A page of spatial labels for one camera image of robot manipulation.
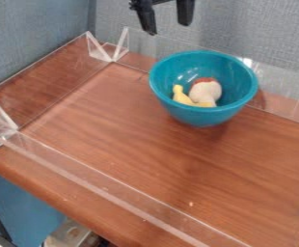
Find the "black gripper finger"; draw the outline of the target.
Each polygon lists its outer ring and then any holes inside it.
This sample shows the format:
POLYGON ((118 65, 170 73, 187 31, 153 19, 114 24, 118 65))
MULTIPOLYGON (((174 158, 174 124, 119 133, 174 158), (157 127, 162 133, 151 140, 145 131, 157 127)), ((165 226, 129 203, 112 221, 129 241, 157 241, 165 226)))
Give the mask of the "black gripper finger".
POLYGON ((194 20, 195 0, 177 0, 178 23, 189 26, 194 20))
POLYGON ((157 17, 153 8, 153 0, 137 0, 137 13, 143 30, 150 35, 157 35, 157 17))

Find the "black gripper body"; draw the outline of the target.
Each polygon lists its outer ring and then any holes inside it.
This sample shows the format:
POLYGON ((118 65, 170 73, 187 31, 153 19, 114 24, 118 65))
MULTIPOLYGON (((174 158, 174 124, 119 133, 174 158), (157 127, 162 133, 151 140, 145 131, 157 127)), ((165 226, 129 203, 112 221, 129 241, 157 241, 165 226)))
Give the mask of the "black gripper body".
POLYGON ((130 7, 133 10, 142 8, 151 8, 154 5, 163 4, 173 0, 130 0, 130 7))

